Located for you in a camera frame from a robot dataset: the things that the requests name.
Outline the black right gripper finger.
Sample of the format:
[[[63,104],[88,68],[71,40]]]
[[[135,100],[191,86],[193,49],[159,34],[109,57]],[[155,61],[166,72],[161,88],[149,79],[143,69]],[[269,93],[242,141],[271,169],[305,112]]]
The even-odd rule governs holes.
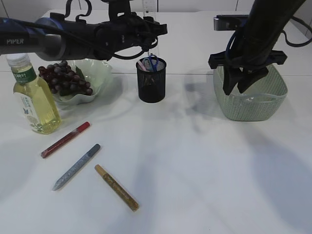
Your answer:
[[[240,68],[224,66],[223,91],[225,95],[230,95],[234,87],[243,79],[243,73]]]
[[[253,71],[243,68],[243,77],[237,85],[239,92],[241,94],[244,93],[250,86],[252,86],[258,80],[264,78],[268,73],[269,70],[266,67]]]

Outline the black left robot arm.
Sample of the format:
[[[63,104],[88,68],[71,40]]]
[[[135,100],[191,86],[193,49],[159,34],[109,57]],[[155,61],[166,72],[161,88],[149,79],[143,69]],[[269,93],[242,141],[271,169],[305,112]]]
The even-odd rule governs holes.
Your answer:
[[[35,53],[45,61],[111,58],[131,60],[158,44],[167,25],[136,13],[97,24],[64,19],[59,13],[36,22],[0,19],[0,53]]]

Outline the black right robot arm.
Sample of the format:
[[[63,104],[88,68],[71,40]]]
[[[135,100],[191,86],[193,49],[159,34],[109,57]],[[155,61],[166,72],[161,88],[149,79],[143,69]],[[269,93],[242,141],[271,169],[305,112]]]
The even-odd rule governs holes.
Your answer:
[[[305,0],[256,0],[247,15],[217,15],[214,30],[233,31],[226,50],[211,54],[211,69],[223,67],[223,91],[229,95],[237,87],[245,92],[258,80],[264,78],[270,64],[284,64],[287,56],[274,50],[284,27],[294,20],[308,30],[312,28],[294,16]]]

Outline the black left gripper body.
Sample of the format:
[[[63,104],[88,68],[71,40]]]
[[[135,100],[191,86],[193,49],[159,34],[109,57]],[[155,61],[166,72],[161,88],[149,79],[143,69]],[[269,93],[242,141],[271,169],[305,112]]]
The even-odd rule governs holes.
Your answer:
[[[139,17],[135,13],[118,16],[116,20],[99,24],[95,31],[97,60],[109,61],[136,59],[158,44],[158,37],[168,33],[167,24],[161,24],[153,17]],[[117,52],[140,47],[141,51],[132,56],[118,55]]]

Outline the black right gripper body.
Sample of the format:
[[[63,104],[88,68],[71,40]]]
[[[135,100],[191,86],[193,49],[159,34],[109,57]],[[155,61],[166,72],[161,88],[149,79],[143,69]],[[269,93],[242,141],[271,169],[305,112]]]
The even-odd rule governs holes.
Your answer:
[[[217,54],[211,54],[208,60],[208,65],[211,69],[216,69],[219,66],[232,68],[245,68],[250,71],[260,70],[266,66],[276,63],[283,65],[287,56],[283,51],[277,50],[262,50],[259,53],[238,54],[232,53],[231,50],[225,50]]]

